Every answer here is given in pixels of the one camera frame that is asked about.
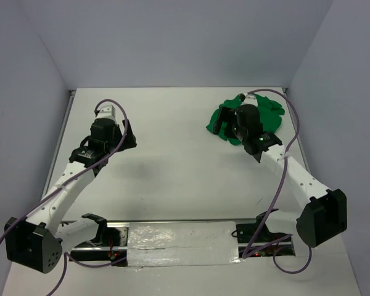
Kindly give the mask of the green t shirt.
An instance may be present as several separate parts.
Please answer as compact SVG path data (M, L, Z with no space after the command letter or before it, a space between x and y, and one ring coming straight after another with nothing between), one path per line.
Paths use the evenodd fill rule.
M254 94L258 101L258 110L260 113L260 120L263 125L263 129L267 132L275 133L282 123L282 116L285 114L285 110L283 106L274 101L269 99L266 96L261 96L258 94ZM209 124L206 126L206 129L212 133L213 132L213 124L217 119L218 112L222 107L229 107L232 109L236 109L241 106L241 100L239 98L239 94L234 99L227 99L223 103L219 105L219 107L213 112Z

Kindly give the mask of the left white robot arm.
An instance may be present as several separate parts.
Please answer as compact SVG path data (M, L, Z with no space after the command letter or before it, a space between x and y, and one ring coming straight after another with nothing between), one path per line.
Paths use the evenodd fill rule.
M137 146L130 122L122 123L124 131L113 119L96 119L91 134L73 150L62 176L37 208L21 220L8 220L4 227L8 260L47 274L62 254L77 245L90 241L99 246L107 241L107 220L101 216L87 213L69 224L62 220L81 192L108 164L109 156Z

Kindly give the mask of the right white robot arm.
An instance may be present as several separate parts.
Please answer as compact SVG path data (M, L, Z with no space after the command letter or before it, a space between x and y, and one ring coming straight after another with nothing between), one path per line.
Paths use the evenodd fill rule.
M296 235L308 247L315 248L347 229L347 197L340 189L329 189L289 155L286 146L263 129L254 105L236 109L222 107L213 124L213 133L221 129L228 138L239 139L244 150L276 176L279 187L287 185L301 213L283 212L274 207L257 216L251 240L270 241L277 233Z

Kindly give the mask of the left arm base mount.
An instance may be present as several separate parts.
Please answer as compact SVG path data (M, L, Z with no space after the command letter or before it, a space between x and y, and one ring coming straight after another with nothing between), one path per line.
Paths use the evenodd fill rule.
M68 259L87 268L127 266L127 245L130 226L109 223L105 218L87 213L82 219L92 221L97 229L91 237L68 252Z

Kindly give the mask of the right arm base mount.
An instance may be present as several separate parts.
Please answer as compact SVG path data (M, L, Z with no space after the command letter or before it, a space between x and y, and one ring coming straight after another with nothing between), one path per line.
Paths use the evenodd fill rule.
M234 220L235 229L232 231L231 236L237 239L239 258L242 258L242 254L246 249L247 244L251 240L252 236L257 231L258 225L264 217L264 213L259 214L256 218L252 219L239 219ZM254 243L251 246L250 252L270 243L272 241L278 240L284 237L286 234L281 232L271 232L268 230L267 226L263 226ZM295 256L294 244L291 238L287 238L281 242L275 242L270 246L263 247L263 249L257 251L251 257L261 258L261 257L272 257L276 253L277 257L280 256Z

